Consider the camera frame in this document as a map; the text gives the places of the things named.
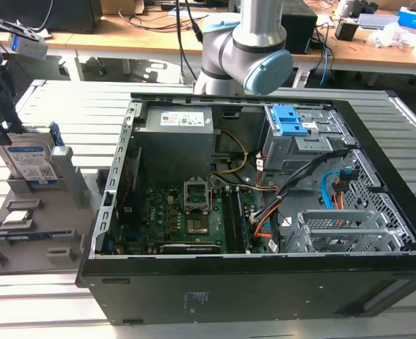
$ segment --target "black computer case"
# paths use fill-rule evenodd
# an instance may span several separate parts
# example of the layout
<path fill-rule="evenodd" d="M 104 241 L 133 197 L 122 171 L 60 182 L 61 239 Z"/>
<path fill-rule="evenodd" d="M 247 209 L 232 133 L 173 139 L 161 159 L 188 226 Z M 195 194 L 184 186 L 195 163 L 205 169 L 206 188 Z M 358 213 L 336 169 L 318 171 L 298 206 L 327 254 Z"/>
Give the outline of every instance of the black computer case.
<path fill-rule="evenodd" d="M 211 97 L 186 96 L 184 101 L 171 95 L 154 99 L 143 96 L 143 102 L 148 98 L 164 100 L 166 105 L 173 100 L 179 105 L 192 100 L 213 102 Z M 233 105 L 282 102 L 272 97 L 219 100 Z M 321 105 L 340 112 L 347 130 L 383 183 L 375 193 L 388 194 L 396 202 L 398 218 L 403 218 L 416 234 L 416 198 L 353 108 L 335 100 L 283 101 L 304 107 Z M 102 219 L 107 222 L 107 214 Z M 124 256 L 92 260 L 96 257 L 93 255 L 79 274 L 112 325 L 375 316 L 416 290 L 416 255 L 410 254 L 416 243 L 407 242 L 407 246 L 412 248 L 394 256 L 373 252 L 368 256 Z"/>

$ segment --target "power supply label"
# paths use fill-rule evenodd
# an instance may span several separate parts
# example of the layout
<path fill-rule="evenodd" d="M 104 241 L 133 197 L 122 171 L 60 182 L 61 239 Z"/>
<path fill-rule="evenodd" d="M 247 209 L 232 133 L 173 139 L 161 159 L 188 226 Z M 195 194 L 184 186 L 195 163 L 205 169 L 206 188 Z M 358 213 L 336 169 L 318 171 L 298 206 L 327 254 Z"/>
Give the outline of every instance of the power supply label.
<path fill-rule="evenodd" d="M 28 182 L 53 184 L 57 176 L 46 160 L 43 147 L 9 147 L 11 161 Z"/>
<path fill-rule="evenodd" d="M 203 112 L 163 112 L 160 115 L 161 126 L 205 126 Z"/>

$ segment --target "motherboard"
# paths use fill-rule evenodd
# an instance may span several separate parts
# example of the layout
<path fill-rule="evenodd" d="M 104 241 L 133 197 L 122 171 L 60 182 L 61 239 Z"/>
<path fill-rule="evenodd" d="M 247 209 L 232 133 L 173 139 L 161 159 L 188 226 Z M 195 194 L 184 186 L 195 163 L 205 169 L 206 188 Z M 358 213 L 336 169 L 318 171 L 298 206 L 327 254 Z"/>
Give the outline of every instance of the motherboard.
<path fill-rule="evenodd" d="M 233 230 L 235 218 L 248 220 L 256 209 L 252 190 L 228 191 L 225 187 L 205 190 L 201 185 L 184 191 L 186 187 L 150 188 L 145 194 L 145 205 L 140 225 L 124 223 L 116 243 L 123 254 L 226 254 L 239 251 Z M 241 203 L 232 203 L 240 196 Z M 197 203 L 208 206 L 192 208 Z"/>

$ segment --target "aluminum extrusion table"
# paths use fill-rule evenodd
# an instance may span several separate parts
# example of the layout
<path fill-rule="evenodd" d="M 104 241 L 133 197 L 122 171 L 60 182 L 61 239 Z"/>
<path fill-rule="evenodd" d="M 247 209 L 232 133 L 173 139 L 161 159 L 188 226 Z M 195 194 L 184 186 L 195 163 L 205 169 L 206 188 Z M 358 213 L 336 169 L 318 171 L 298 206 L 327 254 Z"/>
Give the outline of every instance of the aluminum extrusion table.
<path fill-rule="evenodd" d="M 55 121 L 82 173 L 108 168 L 130 93 L 190 93 L 182 85 L 34 81 L 17 105 L 24 122 Z M 382 91 L 280 89 L 282 97 L 347 100 L 416 195 L 416 116 Z M 8 193 L 0 158 L 0 207 Z M 117 326 L 76 272 L 0 276 L 0 337 L 14 338 L 416 338 L 416 292 L 374 318 Z"/>

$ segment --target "blue cable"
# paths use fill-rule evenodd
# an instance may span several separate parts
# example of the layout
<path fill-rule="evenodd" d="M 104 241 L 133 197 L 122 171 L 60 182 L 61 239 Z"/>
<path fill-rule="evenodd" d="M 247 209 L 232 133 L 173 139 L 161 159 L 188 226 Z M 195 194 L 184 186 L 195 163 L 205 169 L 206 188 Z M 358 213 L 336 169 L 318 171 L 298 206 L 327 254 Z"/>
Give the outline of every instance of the blue cable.
<path fill-rule="evenodd" d="M 339 171 L 330 171 L 330 172 L 327 172 L 327 174 L 322 177 L 322 181 L 321 181 L 322 199 L 323 199 L 323 203 L 326 204 L 326 207 L 328 210 L 332 209 L 332 203 L 330 202 L 330 198 L 328 197 L 328 193 L 327 193 L 327 179 L 332 174 L 340 175 Z"/>
<path fill-rule="evenodd" d="M 327 74 L 328 54 L 326 50 L 324 50 L 324 53 L 326 54 L 326 63 L 324 64 L 324 67 L 323 67 L 323 75 L 322 75 L 322 80 L 321 80 L 320 85 L 323 84 L 323 81 L 326 79 L 326 74 Z"/>

